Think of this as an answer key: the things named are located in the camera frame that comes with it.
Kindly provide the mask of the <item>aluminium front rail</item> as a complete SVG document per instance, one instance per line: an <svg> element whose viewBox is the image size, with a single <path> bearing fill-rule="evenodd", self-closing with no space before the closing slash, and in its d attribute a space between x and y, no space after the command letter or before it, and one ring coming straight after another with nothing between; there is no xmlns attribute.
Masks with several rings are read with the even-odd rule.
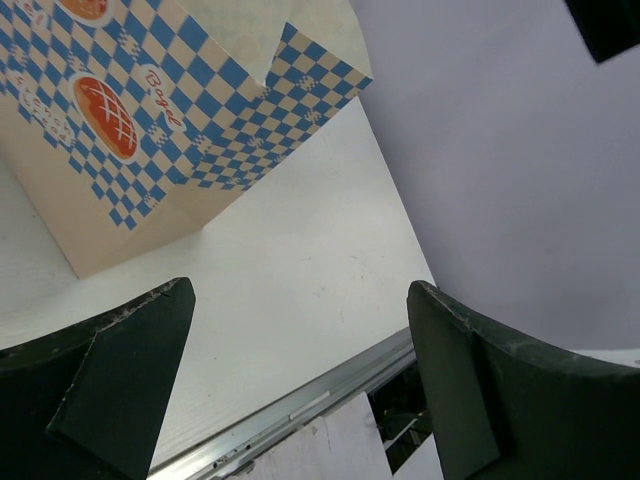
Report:
<svg viewBox="0 0 640 480"><path fill-rule="evenodd" d="M152 470L151 479L225 479L355 396L376 391L416 359L404 328Z"/></svg>

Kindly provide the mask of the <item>paper bag blue checkered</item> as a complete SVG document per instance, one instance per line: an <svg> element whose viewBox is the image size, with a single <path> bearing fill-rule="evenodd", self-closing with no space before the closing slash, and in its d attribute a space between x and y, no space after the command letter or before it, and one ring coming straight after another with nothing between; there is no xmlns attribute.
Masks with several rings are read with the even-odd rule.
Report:
<svg viewBox="0 0 640 480"><path fill-rule="evenodd" d="M5 1L1 157L87 277L203 228L372 79L347 1Z"/></svg>

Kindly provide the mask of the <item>white paper sheet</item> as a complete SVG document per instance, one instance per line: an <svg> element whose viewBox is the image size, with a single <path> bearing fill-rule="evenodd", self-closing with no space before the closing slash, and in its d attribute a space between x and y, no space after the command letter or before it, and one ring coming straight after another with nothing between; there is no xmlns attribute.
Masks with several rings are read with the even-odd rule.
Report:
<svg viewBox="0 0 640 480"><path fill-rule="evenodd" d="M259 456L234 479L441 479L437 449L428 438L392 472L367 395L359 394Z"/></svg>

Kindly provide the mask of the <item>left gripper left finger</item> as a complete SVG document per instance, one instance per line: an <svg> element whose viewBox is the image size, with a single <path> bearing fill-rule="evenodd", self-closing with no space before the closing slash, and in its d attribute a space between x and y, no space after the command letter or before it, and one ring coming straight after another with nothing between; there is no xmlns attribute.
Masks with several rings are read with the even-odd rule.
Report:
<svg viewBox="0 0 640 480"><path fill-rule="evenodd" d="M144 479L189 335L190 279L1 352L4 479Z"/></svg>

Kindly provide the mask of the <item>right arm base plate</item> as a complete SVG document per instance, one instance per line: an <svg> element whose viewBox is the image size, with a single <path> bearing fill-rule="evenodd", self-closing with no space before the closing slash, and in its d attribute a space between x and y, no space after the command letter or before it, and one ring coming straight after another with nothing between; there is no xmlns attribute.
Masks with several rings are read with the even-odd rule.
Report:
<svg viewBox="0 0 640 480"><path fill-rule="evenodd" d="M433 433L417 362L369 393L368 399L387 461L395 474Z"/></svg>

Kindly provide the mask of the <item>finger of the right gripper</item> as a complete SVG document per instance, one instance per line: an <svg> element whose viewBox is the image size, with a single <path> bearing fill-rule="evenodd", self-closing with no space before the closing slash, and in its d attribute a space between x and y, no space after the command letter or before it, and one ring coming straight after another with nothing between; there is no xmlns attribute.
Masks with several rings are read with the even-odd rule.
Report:
<svg viewBox="0 0 640 480"><path fill-rule="evenodd" d="M596 63L604 63L639 45L639 0L564 3Z"/></svg>

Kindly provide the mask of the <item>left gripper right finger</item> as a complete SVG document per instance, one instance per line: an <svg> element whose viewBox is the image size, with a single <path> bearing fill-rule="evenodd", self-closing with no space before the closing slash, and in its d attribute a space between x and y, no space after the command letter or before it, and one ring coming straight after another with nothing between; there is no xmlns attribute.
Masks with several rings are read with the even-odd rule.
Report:
<svg viewBox="0 0 640 480"><path fill-rule="evenodd" d="M635 479L639 372L408 291L410 332L447 479Z"/></svg>

